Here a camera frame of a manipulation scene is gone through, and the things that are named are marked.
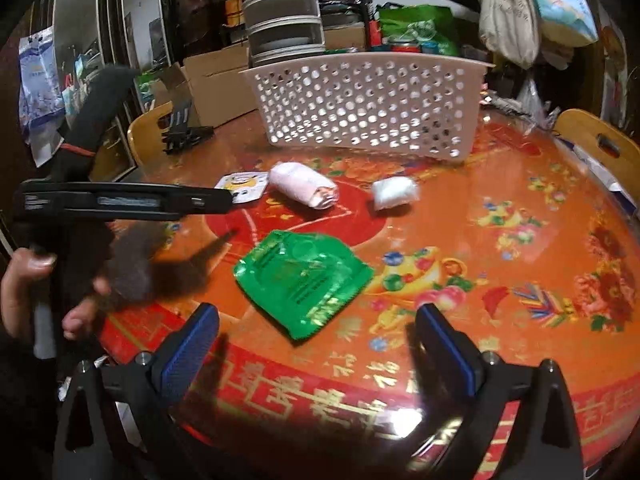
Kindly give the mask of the person's left hand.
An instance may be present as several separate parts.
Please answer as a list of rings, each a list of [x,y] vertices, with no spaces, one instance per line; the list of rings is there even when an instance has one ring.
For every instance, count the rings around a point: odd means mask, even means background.
[[[54,263],[55,256],[37,256],[27,248],[14,252],[1,280],[1,322],[10,337],[23,342],[32,340],[36,290],[52,273]],[[104,276],[93,279],[90,294],[62,319],[63,335],[67,340],[84,339],[92,333],[100,300],[110,293],[110,284]]]

